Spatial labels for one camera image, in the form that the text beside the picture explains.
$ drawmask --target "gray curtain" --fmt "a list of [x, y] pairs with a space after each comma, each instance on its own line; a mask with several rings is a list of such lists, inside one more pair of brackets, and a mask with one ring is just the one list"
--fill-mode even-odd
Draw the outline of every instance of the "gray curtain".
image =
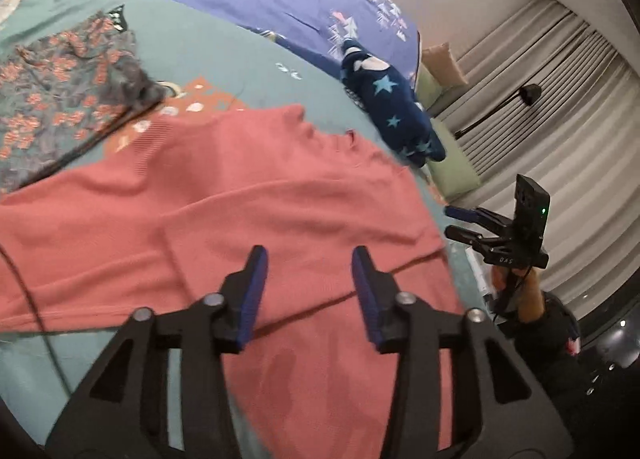
[[460, 139], [482, 186], [456, 201], [513, 215], [517, 173], [551, 195], [542, 285], [578, 317], [640, 264], [640, 78], [588, 23], [555, 0], [533, 0], [459, 61], [466, 87], [430, 110], [456, 131], [525, 83], [517, 100]]

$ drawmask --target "metal bolt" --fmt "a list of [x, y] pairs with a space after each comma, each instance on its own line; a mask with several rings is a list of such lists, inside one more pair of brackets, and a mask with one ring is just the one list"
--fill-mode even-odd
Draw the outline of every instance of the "metal bolt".
[[151, 318], [152, 314], [153, 313], [151, 309], [149, 309], [148, 307], [141, 307], [140, 309], [136, 309], [136, 311], [133, 313], [133, 320], [135, 320], [136, 322], [146, 322], [147, 320], [149, 320], [149, 318]]
[[406, 293], [402, 291], [396, 295], [396, 302], [398, 302], [400, 305], [415, 304], [416, 300], [417, 298], [415, 298], [415, 295], [413, 293]]
[[484, 322], [486, 318], [486, 314], [484, 314], [482, 309], [470, 309], [466, 315], [469, 317], [469, 320], [477, 324]]
[[204, 305], [215, 307], [216, 305], [222, 305], [225, 302], [225, 297], [220, 295], [220, 293], [209, 293], [202, 301]]

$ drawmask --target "navy blue star fabric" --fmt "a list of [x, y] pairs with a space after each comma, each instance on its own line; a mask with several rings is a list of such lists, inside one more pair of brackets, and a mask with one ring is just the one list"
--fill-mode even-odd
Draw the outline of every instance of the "navy blue star fabric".
[[342, 52], [340, 80], [362, 101], [389, 148], [417, 166], [427, 159], [442, 161], [446, 152], [431, 118], [399, 71], [355, 40], [346, 39]]

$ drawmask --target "pillow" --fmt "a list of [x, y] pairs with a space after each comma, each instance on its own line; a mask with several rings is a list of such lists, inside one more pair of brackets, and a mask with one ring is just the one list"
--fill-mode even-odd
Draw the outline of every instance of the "pillow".
[[447, 156], [441, 162], [428, 160], [427, 165], [440, 193], [447, 201], [452, 201], [463, 193], [478, 188], [481, 184], [480, 177], [444, 123], [432, 118], [431, 125], [447, 151]]
[[415, 96], [427, 110], [442, 94], [444, 89], [423, 63], [418, 67], [418, 81], [415, 84]]
[[438, 83], [446, 89], [468, 84], [465, 75], [453, 59], [449, 42], [423, 49], [422, 63], [427, 66]]

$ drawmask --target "floral dress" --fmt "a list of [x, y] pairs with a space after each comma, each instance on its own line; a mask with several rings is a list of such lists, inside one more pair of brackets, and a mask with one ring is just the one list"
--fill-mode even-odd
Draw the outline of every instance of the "floral dress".
[[135, 36], [98, 14], [0, 61], [0, 196], [44, 178], [164, 97]]

